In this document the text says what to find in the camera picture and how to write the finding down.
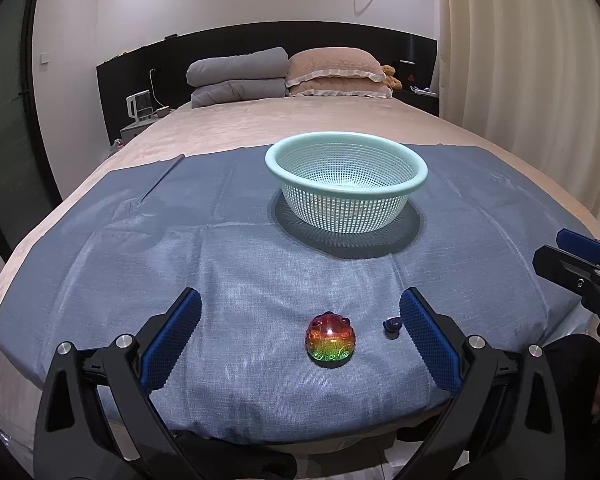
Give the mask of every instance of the door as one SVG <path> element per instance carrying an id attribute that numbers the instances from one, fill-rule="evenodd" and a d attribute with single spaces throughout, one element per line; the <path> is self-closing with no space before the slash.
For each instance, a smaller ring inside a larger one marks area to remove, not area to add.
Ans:
<path id="1" fill-rule="evenodd" d="M 36 114 L 31 38 L 36 0 L 0 4 L 0 256 L 61 201 Z"/>

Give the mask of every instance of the white appliance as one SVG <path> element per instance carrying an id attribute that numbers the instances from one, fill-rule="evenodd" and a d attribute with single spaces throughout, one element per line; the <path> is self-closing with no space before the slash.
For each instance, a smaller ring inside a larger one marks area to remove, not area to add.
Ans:
<path id="1" fill-rule="evenodd" d="M 126 110 L 129 117 L 136 120 L 136 123 L 148 121 L 154 118 L 154 106 L 151 102 L 151 92 L 145 90 L 126 98 Z"/>

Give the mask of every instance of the teddy bear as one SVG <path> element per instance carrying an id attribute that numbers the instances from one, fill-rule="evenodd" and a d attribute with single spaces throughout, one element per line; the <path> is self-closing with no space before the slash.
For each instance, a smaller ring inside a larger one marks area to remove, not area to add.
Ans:
<path id="1" fill-rule="evenodd" d="M 387 85 L 391 90 L 402 90 L 402 83 L 395 77 L 395 68 L 389 65 L 383 65 L 382 71 L 384 72 L 384 84 Z"/>

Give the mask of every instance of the white curtain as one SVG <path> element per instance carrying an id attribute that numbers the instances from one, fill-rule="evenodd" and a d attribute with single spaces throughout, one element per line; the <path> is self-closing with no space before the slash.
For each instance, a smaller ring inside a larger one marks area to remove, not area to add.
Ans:
<path id="1" fill-rule="evenodd" d="M 509 150 L 600 220 L 600 8 L 440 0 L 440 116 Z"/>

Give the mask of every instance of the plastic basket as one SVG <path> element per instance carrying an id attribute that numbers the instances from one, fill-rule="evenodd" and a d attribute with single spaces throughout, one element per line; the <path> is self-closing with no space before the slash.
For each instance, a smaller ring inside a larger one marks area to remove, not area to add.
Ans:
<path id="1" fill-rule="evenodd" d="M 311 132 L 280 140 L 265 162 L 303 221 L 335 233 L 391 223 L 427 177 L 413 150 L 367 134 Z"/>

